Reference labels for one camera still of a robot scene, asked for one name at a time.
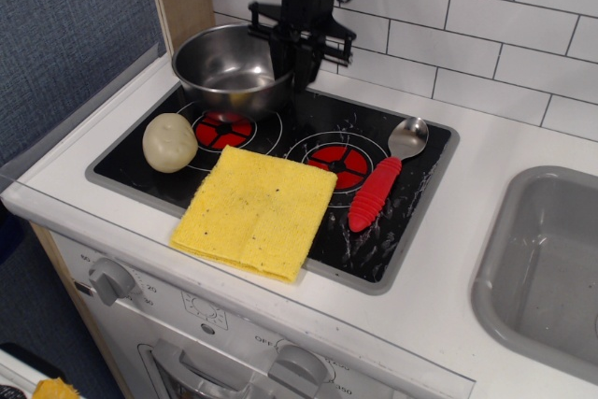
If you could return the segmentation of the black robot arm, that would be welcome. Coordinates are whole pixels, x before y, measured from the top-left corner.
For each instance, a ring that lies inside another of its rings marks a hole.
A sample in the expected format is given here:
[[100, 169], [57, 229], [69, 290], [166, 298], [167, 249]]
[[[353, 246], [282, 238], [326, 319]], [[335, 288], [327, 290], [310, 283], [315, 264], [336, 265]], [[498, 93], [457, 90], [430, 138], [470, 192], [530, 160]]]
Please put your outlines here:
[[249, 31], [268, 41], [275, 78], [293, 77], [296, 92], [315, 81], [323, 60], [347, 66], [356, 34], [336, 21], [336, 3], [350, 0], [281, 0], [249, 5]]

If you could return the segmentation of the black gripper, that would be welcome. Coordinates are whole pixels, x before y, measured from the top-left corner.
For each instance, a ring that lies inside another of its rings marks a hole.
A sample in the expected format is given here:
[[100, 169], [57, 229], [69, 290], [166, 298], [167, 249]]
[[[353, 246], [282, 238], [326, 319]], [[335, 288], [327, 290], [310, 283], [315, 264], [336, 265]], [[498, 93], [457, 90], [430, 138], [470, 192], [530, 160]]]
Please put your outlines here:
[[275, 79], [293, 71], [294, 90], [317, 77], [322, 60], [347, 65], [356, 34], [333, 17], [335, 4], [350, 0], [280, 0], [249, 4], [252, 34], [268, 41]]

